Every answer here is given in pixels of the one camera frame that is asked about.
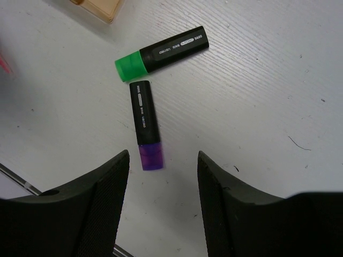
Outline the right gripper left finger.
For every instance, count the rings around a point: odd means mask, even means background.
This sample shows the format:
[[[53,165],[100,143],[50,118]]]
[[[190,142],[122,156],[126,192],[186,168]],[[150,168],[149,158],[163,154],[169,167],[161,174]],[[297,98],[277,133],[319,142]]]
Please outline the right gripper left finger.
[[[1,256],[112,256],[129,162],[124,150],[64,185],[1,200]]]

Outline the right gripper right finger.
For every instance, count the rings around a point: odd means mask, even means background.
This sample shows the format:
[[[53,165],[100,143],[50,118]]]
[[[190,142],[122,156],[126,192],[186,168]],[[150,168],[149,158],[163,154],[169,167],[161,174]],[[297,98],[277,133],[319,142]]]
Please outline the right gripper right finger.
[[[204,152],[197,177],[208,256],[342,256],[342,193],[280,198],[229,174]]]

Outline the purple cap black highlighter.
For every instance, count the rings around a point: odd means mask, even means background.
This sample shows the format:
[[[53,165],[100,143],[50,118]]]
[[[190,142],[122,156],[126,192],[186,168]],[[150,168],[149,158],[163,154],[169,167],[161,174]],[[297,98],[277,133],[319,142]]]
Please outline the purple cap black highlighter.
[[[129,89],[142,169],[162,169],[162,144],[150,82],[132,82]]]

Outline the pink thin pen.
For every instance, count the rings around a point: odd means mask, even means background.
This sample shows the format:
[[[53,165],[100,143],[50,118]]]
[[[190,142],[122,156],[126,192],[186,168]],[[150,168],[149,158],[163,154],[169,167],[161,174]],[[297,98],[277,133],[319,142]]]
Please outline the pink thin pen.
[[[13,74],[13,58],[11,53],[6,48],[1,48],[1,68],[7,73]]]

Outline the green cap black highlighter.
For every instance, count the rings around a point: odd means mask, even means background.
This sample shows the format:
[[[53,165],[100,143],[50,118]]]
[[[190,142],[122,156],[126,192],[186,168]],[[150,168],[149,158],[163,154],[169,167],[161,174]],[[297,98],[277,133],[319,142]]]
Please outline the green cap black highlighter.
[[[203,26],[169,37],[115,61],[123,82],[140,78],[209,48]]]

